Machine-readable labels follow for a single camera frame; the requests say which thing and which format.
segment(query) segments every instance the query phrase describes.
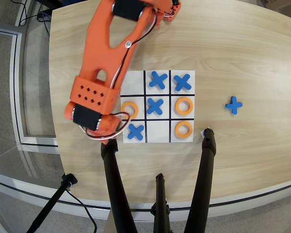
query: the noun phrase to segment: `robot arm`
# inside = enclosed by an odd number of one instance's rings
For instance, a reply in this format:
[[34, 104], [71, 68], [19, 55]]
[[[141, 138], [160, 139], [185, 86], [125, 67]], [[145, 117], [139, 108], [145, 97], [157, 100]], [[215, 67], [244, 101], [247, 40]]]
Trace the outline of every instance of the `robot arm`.
[[[107, 142], [128, 125], [128, 113], [112, 114], [121, 86], [138, 42], [149, 34], [164, 16], [171, 21], [181, 7], [178, 0], [102, 0], [87, 30], [83, 64], [75, 77], [65, 118], [94, 139]], [[110, 25], [114, 15], [137, 21], [134, 31], [116, 48], [110, 47]], [[147, 25], [150, 29], [143, 35]], [[97, 78], [104, 70], [107, 78]], [[118, 116], [126, 115], [122, 125]]]

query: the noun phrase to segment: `blue cross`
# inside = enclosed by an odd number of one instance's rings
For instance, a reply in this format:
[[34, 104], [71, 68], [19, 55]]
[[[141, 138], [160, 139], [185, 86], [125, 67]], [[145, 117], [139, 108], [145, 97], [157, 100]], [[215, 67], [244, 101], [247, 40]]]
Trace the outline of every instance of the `blue cross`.
[[164, 103], [162, 99], [159, 99], [158, 101], [155, 102], [152, 98], [149, 98], [147, 102], [150, 104], [150, 107], [147, 110], [148, 114], [151, 114], [154, 111], [157, 112], [158, 115], [163, 114], [163, 111], [160, 109], [160, 106]]
[[128, 126], [130, 129], [130, 134], [128, 134], [128, 139], [133, 139], [136, 137], [139, 141], [141, 141], [144, 137], [141, 135], [141, 131], [145, 129], [143, 125], [140, 125], [138, 128], [136, 128], [133, 124], [130, 124]]
[[237, 102], [237, 98], [235, 96], [232, 96], [231, 103], [227, 104], [225, 107], [227, 109], [232, 109], [232, 114], [237, 115], [237, 109], [241, 108], [243, 106], [243, 103]]
[[162, 74], [161, 76], [159, 76], [156, 71], [153, 71], [152, 76], [154, 79], [152, 80], [152, 82], [150, 82], [149, 86], [154, 87], [155, 85], [158, 85], [162, 90], [165, 89], [163, 80], [167, 79], [168, 75]]
[[191, 90], [192, 86], [187, 83], [189, 78], [190, 78], [189, 74], [184, 75], [183, 78], [180, 78], [178, 75], [176, 75], [174, 77], [174, 79], [178, 82], [178, 85], [176, 86], [176, 91], [180, 91], [183, 87], [188, 90]]

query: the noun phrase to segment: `black tripod leg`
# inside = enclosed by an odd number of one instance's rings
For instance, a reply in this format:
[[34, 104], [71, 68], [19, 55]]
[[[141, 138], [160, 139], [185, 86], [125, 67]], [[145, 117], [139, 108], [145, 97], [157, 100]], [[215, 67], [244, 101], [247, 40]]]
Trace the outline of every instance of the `black tripod leg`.
[[101, 144], [101, 157], [105, 165], [115, 227], [117, 233], [137, 233], [116, 162], [117, 151], [116, 139], [109, 140], [107, 145]]
[[48, 216], [48, 214], [50, 213], [56, 202], [59, 200], [59, 198], [62, 196], [64, 191], [68, 187], [71, 187], [73, 184], [76, 184], [78, 182], [73, 174], [63, 175], [62, 179], [63, 179], [62, 185], [59, 187], [59, 189], [57, 189], [52, 198], [47, 202], [47, 204], [43, 207], [39, 215], [32, 222], [27, 233], [35, 232], [41, 226], [42, 222]]
[[206, 129], [204, 135], [195, 191], [184, 233], [204, 233], [206, 229], [216, 144], [211, 129]]
[[152, 206], [154, 215], [153, 233], [170, 233], [169, 206], [165, 196], [165, 180], [163, 174], [156, 176], [156, 203]]

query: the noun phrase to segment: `light wood tabletop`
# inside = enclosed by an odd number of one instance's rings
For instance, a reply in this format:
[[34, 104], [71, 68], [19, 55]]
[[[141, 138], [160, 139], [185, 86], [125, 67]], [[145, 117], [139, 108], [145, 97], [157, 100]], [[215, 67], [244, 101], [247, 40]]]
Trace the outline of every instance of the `light wood tabletop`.
[[[72, 193], [109, 201], [100, 143], [64, 118], [98, 4], [53, 11], [49, 85], [65, 173], [79, 181]], [[111, 45], [134, 25], [116, 17]], [[173, 22], [162, 22], [140, 42], [129, 67], [163, 69], [195, 70], [194, 142], [123, 144], [119, 136], [116, 157], [129, 202], [155, 202], [159, 173], [169, 202], [192, 200], [206, 127], [217, 143], [211, 198], [291, 180], [291, 18], [235, 0], [183, 0]], [[236, 116], [225, 109], [231, 96], [243, 103]]]

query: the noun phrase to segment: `orange ring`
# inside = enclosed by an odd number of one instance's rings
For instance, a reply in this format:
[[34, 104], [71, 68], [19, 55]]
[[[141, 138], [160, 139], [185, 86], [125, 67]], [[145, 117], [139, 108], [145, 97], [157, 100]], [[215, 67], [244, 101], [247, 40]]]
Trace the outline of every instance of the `orange ring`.
[[[182, 126], [182, 125], [186, 125], [187, 127], [189, 127], [189, 131], [185, 134], [182, 134], [179, 132], [179, 128]], [[193, 132], [193, 128], [192, 128], [192, 125], [187, 122], [187, 121], [181, 121], [179, 122], [177, 125], [176, 125], [176, 135], [179, 137], [179, 138], [188, 138], [189, 136], [191, 136]]]
[[[187, 111], [181, 111], [180, 110], [179, 106], [180, 106], [180, 103], [183, 102], [183, 101], [187, 101], [189, 103], [189, 105], [190, 105], [189, 109]], [[191, 111], [193, 111], [193, 106], [194, 106], [194, 104], [193, 104], [192, 100], [190, 100], [187, 97], [182, 97], [182, 98], [178, 99], [177, 102], [176, 102], [176, 111], [178, 113], [180, 113], [181, 115], [188, 115], [188, 114], [191, 113]]]
[[124, 111], [125, 111], [125, 108], [126, 108], [127, 106], [131, 106], [131, 107], [134, 108], [135, 113], [134, 113], [132, 116], [130, 116], [130, 118], [131, 118], [131, 119], [135, 119], [136, 116], [137, 116], [138, 113], [139, 113], [138, 105], [135, 104], [135, 102], [132, 102], [132, 101], [125, 102], [125, 103], [123, 103], [123, 105], [122, 105], [122, 107], [121, 107], [121, 112], [124, 112]]

